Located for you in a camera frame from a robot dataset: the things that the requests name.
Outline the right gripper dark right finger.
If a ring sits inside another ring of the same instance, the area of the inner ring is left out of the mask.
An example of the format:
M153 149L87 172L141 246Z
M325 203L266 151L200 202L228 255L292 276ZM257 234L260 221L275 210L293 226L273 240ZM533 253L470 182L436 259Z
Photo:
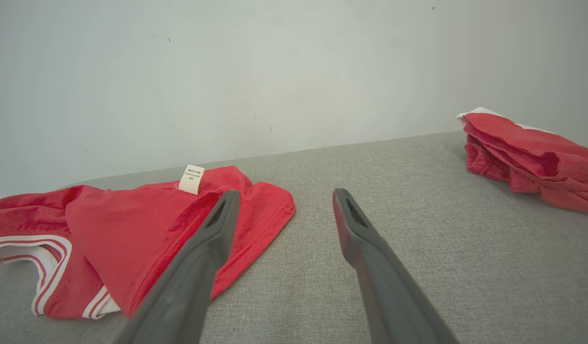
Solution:
M332 196L341 252L357 273L372 344L459 344L346 189Z

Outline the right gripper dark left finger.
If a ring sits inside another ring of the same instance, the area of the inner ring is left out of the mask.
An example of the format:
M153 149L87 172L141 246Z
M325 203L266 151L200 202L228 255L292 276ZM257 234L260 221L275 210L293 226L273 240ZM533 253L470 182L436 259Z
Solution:
M218 270L231 255L240 193L218 200L113 344L199 344Z

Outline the red jersey with white trim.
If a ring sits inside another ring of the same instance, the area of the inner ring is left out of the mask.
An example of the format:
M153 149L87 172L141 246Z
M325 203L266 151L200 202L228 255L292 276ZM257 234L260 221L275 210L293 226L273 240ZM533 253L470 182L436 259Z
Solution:
M287 190L253 184L235 166L202 174L131 190L81 185L0 199L0 264L35 265L35 315L131 317L219 198L237 190L239 222L231 255L216 274L215 298L261 256L296 206Z

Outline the red shorts with white waistband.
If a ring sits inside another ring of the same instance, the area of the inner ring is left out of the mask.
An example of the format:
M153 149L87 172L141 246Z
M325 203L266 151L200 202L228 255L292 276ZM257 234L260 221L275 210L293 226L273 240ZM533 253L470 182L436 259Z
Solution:
M469 171L538 194L555 207L588 213L588 148L523 126L484 107L457 119L467 135Z

